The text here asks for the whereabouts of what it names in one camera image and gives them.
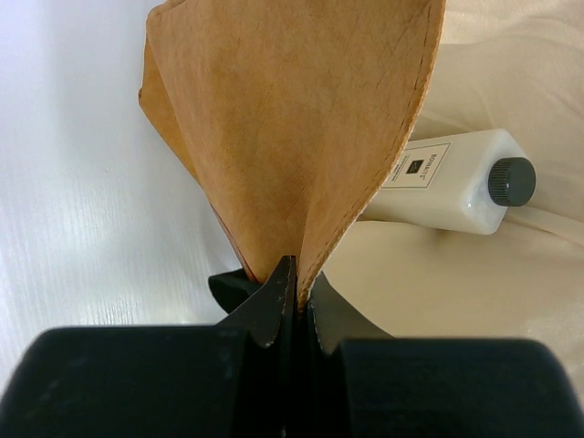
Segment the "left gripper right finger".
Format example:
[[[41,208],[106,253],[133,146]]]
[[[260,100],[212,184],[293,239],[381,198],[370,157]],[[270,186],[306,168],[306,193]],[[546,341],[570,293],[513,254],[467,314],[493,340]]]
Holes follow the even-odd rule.
[[[310,291],[309,321],[320,349],[332,354],[348,339],[392,339],[392,335],[372,323],[344,298],[321,272]]]

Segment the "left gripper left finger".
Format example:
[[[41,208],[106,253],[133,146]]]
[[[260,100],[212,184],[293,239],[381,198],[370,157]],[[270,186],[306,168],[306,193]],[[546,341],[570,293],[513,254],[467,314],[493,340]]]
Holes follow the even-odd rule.
[[[208,278],[217,304],[227,313],[217,325],[241,329],[261,348],[271,347],[293,313],[297,292],[297,262],[283,256],[268,280],[259,285],[247,278],[244,270]]]

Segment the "white bottle black cap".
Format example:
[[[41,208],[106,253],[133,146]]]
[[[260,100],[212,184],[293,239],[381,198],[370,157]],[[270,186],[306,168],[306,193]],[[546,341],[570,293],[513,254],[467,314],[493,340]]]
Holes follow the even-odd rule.
[[[536,187],[534,165],[506,130],[409,141],[363,215],[491,235],[507,209],[526,205]]]

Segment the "tan canvas tote bag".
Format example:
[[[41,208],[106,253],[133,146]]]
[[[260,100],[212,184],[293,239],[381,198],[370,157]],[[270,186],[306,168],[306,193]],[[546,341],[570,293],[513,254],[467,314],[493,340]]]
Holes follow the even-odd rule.
[[[139,102],[254,280],[292,254],[395,336],[583,340],[580,1],[168,1]],[[488,128],[538,174],[493,236],[365,211],[408,137]]]

